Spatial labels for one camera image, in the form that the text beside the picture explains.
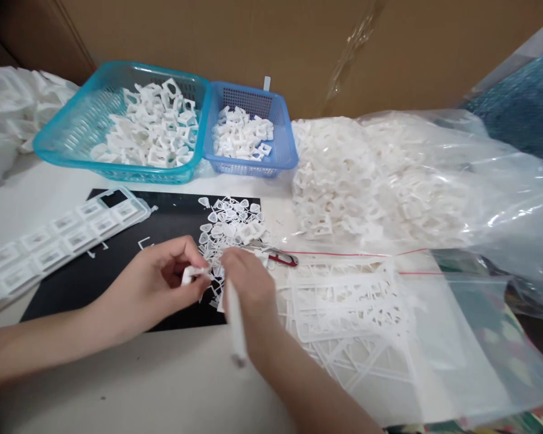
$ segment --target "white pen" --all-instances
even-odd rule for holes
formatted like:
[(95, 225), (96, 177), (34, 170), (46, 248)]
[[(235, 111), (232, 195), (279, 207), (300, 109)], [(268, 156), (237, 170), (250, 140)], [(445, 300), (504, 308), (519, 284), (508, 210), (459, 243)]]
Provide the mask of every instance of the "white pen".
[(227, 292), (227, 319), (231, 326), (231, 338), (233, 354), (231, 358), (239, 368), (247, 365), (246, 336), (243, 332), (243, 319), (241, 317), (240, 299), (231, 279), (225, 280), (225, 291)]

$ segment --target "mesh basket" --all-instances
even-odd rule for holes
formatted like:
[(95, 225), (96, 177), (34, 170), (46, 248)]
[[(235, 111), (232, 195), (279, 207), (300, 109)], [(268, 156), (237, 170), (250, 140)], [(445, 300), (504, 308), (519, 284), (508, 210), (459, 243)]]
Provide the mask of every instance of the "mesh basket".
[[(124, 115), (127, 104), (122, 88), (136, 92), (135, 83), (161, 85), (173, 78), (184, 97), (195, 101), (197, 143), (191, 161), (183, 166), (164, 169), (100, 163), (91, 159), (93, 146), (106, 142), (114, 125), (110, 114)], [(53, 117), (34, 139), (36, 154), (57, 166), (89, 169), (108, 179), (130, 182), (182, 184), (189, 182), (203, 157), (203, 138), (207, 116), (203, 109), (211, 103), (211, 86), (197, 75), (141, 63), (114, 61), (100, 67), (77, 94)]]
[[(205, 134), (205, 159), (216, 172), (235, 175), (249, 175), (274, 178), (281, 171), (290, 170), (297, 165), (296, 144), (291, 132), (290, 115), (284, 98), (277, 93), (266, 92), (252, 87), (214, 81), (209, 119)], [(219, 112), (228, 105), (244, 109), (251, 117), (269, 119), (273, 123), (273, 140), (270, 155), (261, 162), (216, 156), (213, 150), (212, 129), (217, 125)]]

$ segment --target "table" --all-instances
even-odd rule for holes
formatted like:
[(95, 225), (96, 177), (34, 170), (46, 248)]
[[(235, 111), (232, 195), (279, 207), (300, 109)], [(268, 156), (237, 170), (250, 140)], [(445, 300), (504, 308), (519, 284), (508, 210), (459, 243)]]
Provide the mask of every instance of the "table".
[[(293, 227), (289, 175), (275, 181), (215, 175), (181, 186), (134, 184), (132, 190), (260, 197), (266, 221)], [(120, 185), (90, 171), (22, 156), (0, 187), (0, 246), (82, 203), (92, 188)], [(35, 289), (0, 312), (19, 321)], [(285, 408), (253, 369), (238, 372), (226, 326), (142, 335), (120, 347), (23, 380), (0, 395), (5, 432), (293, 432)], [(426, 421), (456, 414), (440, 380), (417, 360)], [(390, 409), (374, 409), (383, 424)]]

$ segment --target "cardboard box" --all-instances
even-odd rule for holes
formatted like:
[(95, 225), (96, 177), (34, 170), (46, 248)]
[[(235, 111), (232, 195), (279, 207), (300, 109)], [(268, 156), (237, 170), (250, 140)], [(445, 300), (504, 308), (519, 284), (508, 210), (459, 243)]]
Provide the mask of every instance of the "cardboard box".
[(269, 75), (296, 119), (452, 107), (543, 26), (543, 0), (375, 1), (329, 107), (330, 76), (374, 2), (12, 0), (0, 40), (26, 68), (78, 83), (118, 59), (253, 87)]

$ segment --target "black cutting pad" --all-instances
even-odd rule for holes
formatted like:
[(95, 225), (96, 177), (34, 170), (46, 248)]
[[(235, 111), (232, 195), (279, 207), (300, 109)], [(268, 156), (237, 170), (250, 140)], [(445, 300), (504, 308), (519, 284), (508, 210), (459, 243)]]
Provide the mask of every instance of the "black cutting pad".
[[(104, 191), (94, 189), (90, 192), (89, 199)], [(179, 193), (134, 191), (133, 194), (145, 200), (150, 207), (157, 205), (159, 210), (153, 212), (144, 222), (106, 240), (108, 249), (103, 250), (102, 245), (91, 249), (90, 251), (95, 254), (94, 258), (84, 253), (44, 279), (22, 315), (21, 321), (79, 309), (96, 300), (141, 250), (138, 242), (143, 238), (150, 237), (142, 243), (143, 247), (187, 234), (199, 243), (201, 235), (199, 227), (209, 222), (207, 217), (211, 209), (205, 209), (198, 199), (207, 197), (211, 205), (216, 200), (223, 199), (220, 196)], [(235, 197), (235, 199), (241, 201), (245, 198)], [(246, 199), (250, 203), (260, 204), (259, 199)], [(211, 299), (211, 294), (206, 292), (201, 303), (195, 303), (168, 316), (149, 331), (225, 324), (225, 316), (209, 305)]]

